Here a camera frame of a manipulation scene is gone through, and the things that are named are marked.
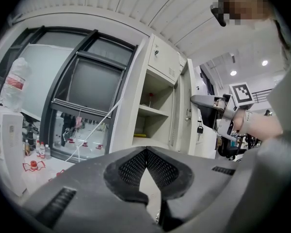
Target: key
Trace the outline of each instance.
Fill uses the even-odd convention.
[[[198,128],[197,128],[197,140],[199,141],[199,138],[200,138],[200,135],[202,134],[204,132],[204,128],[203,128],[203,126],[199,126]]]

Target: window frame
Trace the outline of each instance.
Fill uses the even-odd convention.
[[[207,75],[205,74],[205,72],[203,71],[202,68],[200,69],[200,71],[201,71],[201,73],[200,73],[200,77],[202,78],[202,80],[203,80],[203,79],[206,80],[205,85],[206,85],[206,87],[207,87],[208,95],[213,95],[213,96],[214,96],[214,95],[215,95],[215,93],[214,93],[214,88],[213,88],[213,85],[212,85],[210,79],[207,77]]]
[[[102,59],[101,57],[93,53],[86,52],[86,50],[89,49],[91,45],[94,44],[94,42],[99,38],[104,38],[114,43],[117,43],[119,45],[122,45],[126,48],[129,48],[132,51],[132,54],[130,56],[127,66],[124,67],[121,63],[116,63],[113,61],[106,61],[105,59]],[[131,63],[132,63],[132,60],[134,58],[137,48],[138,48],[138,45],[134,46],[130,43],[117,39],[113,36],[100,33],[97,30],[93,30],[73,49],[73,51],[68,56],[66,61],[63,63],[62,67],[60,68],[58,74],[56,75],[53,81],[53,84],[48,92],[48,96],[47,96],[47,99],[43,108],[43,112],[42,112],[40,134],[42,134],[42,139],[47,139],[47,142],[49,146],[51,147],[51,150],[52,150],[51,155],[53,157],[66,160],[70,156],[69,154],[66,154],[63,151],[59,151],[57,149],[52,148],[52,144],[54,140],[53,129],[55,125],[55,118],[56,118],[57,111],[68,113],[76,117],[80,114],[81,117],[97,120],[97,121],[101,121],[108,113],[108,112],[98,112],[97,110],[92,109],[92,108],[83,107],[81,105],[76,105],[76,104],[55,98],[58,88],[60,86],[60,83],[63,81],[63,78],[66,72],[71,67],[71,65],[73,65],[77,61],[78,58],[86,58],[88,60],[92,60],[93,62],[101,62],[105,65],[110,65],[112,67],[122,70],[120,80],[117,84],[117,88],[115,90],[113,100],[110,106],[110,109],[111,109],[119,100],[119,97],[120,97],[119,94],[121,93],[123,89],[124,82],[126,80],[129,68],[131,66]],[[105,146],[105,154],[109,153],[115,115],[116,115],[116,109],[104,121],[105,123],[109,124],[107,145]],[[70,158],[69,161],[73,163],[77,163],[78,158],[73,156]]]
[[[63,103],[58,103],[56,99],[54,99],[54,96],[56,94],[56,90],[60,85],[60,81],[62,80],[66,70],[68,67],[71,65],[71,63],[75,60],[75,58],[87,58],[87,59],[92,59],[94,61],[101,62],[105,65],[110,65],[116,68],[119,68],[122,70],[120,80],[117,84],[116,91],[114,93],[111,107],[112,108],[120,99],[120,94],[121,91],[123,90],[125,80],[127,78],[128,71],[130,69],[132,60],[134,58],[134,55],[136,53],[136,50],[138,48],[138,45],[132,45],[128,42],[125,42],[121,39],[115,38],[111,35],[107,35],[104,33],[98,32],[98,30],[87,30],[87,29],[80,29],[80,28],[71,28],[71,27],[60,27],[60,26],[55,26],[55,27],[45,27],[41,26],[39,28],[31,28],[28,29],[26,28],[24,32],[22,32],[19,37],[15,40],[15,42],[11,45],[11,47],[8,49],[6,54],[4,55],[2,61],[0,62],[0,93],[3,87],[3,84],[5,82],[5,79],[12,67],[12,63],[15,59],[17,59],[20,54],[23,52],[25,47],[28,44],[35,44],[46,32],[58,32],[58,33],[72,33],[72,34],[80,34],[84,35],[85,38],[72,50],[72,52],[69,54],[67,59],[64,61],[63,65],[59,69],[58,73],[55,76],[55,79],[53,80],[53,83],[48,91],[48,95],[46,98],[46,101],[44,103],[43,107],[43,112],[41,116],[41,123],[40,123],[40,141],[47,142],[51,148],[51,155],[55,158],[59,158],[62,160],[65,160],[69,157],[68,154],[64,154],[63,152],[60,152],[58,150],[54,150],[52,148],[53,144],[53,128],[55,124],[55,118],[56,118],[56,113],[57,111],[62,111],[71,115],[76,114],[76,109],[70,106],[67,106]],[[128,64],[124,66],[121,63],[117,63],[112,60],[106,60],[98,55],[95,55],[90,52],[86,52],[87,49],[91,47],[94,42],[99,39],[103,38],[109,41],[112,41],[113,43],[116,43],[118,45],[121,45],[123,47],[126,47],[132,51],[132,54],[130,56],[130,59],[128,61]],[[10,59],[11,54],[17,51],[16,55],[14,58]],[[93,119],[93,120],[102,120],[107,113],[97,113],[94,111],[87,111],[83,112],[81,111],[80,116],[85,117],[88,119]],[[105,119],[104,122],[108,123],[109,130],[108,130],[108,139],[107,139],[107,146],[105,146],[105,154],[109,153],[109,147],[110,147],[110,141],[111,141],[111,136],[112,136],[112,131],[113,131],[113,125],[114,125],[114,120],[115,120],[115,115],[116,115],[117,109],[115,109],[112,114]],[[78,161],[77,158],[72,157],[70,159],[71,162],[76,163]]]

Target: window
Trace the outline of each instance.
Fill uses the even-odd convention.
[[[109,112],[122,70],[86,58],[77,58],[70,69],[64,77],[68,80],[63,83],[56,97]]]
[[[83,144],[119,99],[135,51],[136,46],[97,30],[26,29],[0,63],[0,93],[13,61],[24,57],[32,75],[22,106],[23,136],[33,128],[34,139],[39,134],[52,156],[66,160],[73,143]],[[108,153],[115,113],[82,146],[82,160]]]
[[[27,79],[22,112],[41,120],[42,111],[49,89],[60,67],[73,49],[48,45],[28,45],[23,57],[32,70]]]
[[[201,78],[203,79],[203,82],[205,83],[205,85],[207,87],[208,95],[215,95],[213,85],[211,84],[210,79],[206,76],[206,74],[204,73],[202,68],[200,70],[201,70]]]
[[[82,40],[84,35],[62,32],[46,32],[36,44],[53,45],[64,48],[75,48]]]
[[[128,64],[132,54],[131,49],[103,38],[97,39],[87,51],[125,66]]]
[[[54,81],[54,94],[45,112],[51,120],[42,127],[45,130],[41,130],[49,129],[45,137],[52,146],[53,156],[68,159],[76,145],[83,144],[90,131],[112,109],[119,98],[134,49],[96,32],[73,50],[74,56],[60,71],[58,81]],[[114,118],[115,111],[88,139],[86,146],[82,146],[82,160],[108,153]],[[77,154],[69,161],[77,162]]]
[[[80,159],[86,160],[105,154],[109,124],[102,123],[87,139],[99,121],[56,111],[52,148],[67,159],[80,146]]]

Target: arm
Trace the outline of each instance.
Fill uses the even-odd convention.
[[[238,110],[233,118],[234,130],[240,130],[243,125],[243,116],[245,110]],[[282,134],[282,128],[275,116],[263,116],[254,113],[248,134],[264,141],[268,138],[276,137]]]

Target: human hand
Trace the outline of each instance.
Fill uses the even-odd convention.
[[[245,110],[239,109],[233,117],[234,130],[240,130],[242,128],[244,113]]]

